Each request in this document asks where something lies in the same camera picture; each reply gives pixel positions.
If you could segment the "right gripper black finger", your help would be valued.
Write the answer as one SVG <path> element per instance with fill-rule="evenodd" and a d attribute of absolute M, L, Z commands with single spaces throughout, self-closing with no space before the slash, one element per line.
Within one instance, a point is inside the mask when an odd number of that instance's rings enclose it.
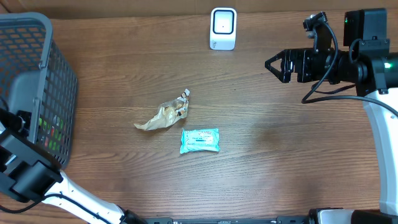
<path fill-rule="evenodd" d="M 276 62 L 277 60 L 280 61 L 281 67 L 288 67 L 290 65 L 290 49 L 285 49 L 277 53 L 275 56 L 266 60 L 264 65 L 265 67 L 271 67 L 272 63 Z"/>
<path fill-rule="evenodd" d="M 291 73 L 285 71 L 284 66 L 282 68 L 276 69 L 271 64 L 265 64 L 265 68 L 268 69 L 280 82 L 289 83 L 291 80 Z"/>

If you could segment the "teal wet wipes pack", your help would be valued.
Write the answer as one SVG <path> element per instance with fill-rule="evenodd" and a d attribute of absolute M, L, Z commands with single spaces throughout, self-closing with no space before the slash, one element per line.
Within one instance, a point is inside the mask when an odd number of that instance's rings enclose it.
<path fill-rule="evenodd" d="M 198 151 L 219 152 L 219 129 L 182 129 L 180 153 Z"/>

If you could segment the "beige brown snack bag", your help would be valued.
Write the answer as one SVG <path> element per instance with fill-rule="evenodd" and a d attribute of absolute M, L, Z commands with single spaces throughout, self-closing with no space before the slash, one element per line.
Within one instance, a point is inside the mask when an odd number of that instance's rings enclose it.
<path fill-rule="evenodd" d="M 157 114 L 145 124 L 134 124 L 137 129 L 152 131 L 168 128 L 180 119 L 185 119 L 188 113 L 190 91 L 185 91 L 176 99 L 162 103 L 157 109 Z"/>

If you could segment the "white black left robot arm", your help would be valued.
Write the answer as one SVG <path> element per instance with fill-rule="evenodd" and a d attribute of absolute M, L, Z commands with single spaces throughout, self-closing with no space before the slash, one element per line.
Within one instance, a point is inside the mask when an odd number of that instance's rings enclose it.
<path fill-rule="evenodd" d="M 62 208 L 88 223 L 145 223 L 130 210 L 99 199 L 81 188 L 61 170 L 49 153 L 20 134 L 24 120 L 1 107 L 1 193 L 22 203 L 22 213 L 45 203 Z"/>

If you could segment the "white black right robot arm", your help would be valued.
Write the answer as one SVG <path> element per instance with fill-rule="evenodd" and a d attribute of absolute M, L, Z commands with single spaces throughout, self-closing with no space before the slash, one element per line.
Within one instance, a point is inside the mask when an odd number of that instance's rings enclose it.
<path fill-rule="evenodd" d="M 282 83 L 297 74 L 311 82 L 303 104 L 328 100 L 362 101 L 373 132 L 379 167 L 377 210 L 313 208 L 301 223 L 397 223 L 397 53 L 390 51 L 387 11 L 360 9 L 345 13 L 343 44 L 325 12 L 303 21 L 312 48 L 285 49 L 264 66 Z"/>

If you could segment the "white barcode scanner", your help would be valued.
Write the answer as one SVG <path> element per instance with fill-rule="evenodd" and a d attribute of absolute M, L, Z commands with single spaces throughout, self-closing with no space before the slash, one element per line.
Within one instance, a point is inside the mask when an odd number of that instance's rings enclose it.
<path fill-rule="evenodd" d="M 231 7 L 216 7 L 211 12 L 210 49 L 233 50 L 236 44 L 237 12 Z"/>

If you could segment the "grey plastic mesh basket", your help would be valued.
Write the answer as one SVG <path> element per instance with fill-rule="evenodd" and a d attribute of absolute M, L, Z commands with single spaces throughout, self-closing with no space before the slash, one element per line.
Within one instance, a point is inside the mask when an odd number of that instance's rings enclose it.
<path fill-rule="evenodd" d="M 1 15 L 1 98 L 25 119 L 27 139 L 63 168 L 72 154 L 76 73 L 56 45 L 49 18 L 38 12 Z"/>

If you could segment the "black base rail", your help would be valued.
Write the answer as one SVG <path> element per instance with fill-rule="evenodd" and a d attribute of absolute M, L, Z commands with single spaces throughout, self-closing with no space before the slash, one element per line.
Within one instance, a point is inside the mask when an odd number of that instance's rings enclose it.
<path fill-rule="evenodd" d="M 170 217 L 145 218 L 148 224 L 306 224 L 307 216 L 279 216 L 276 218 L 197 218 L 173 219 Z"/>

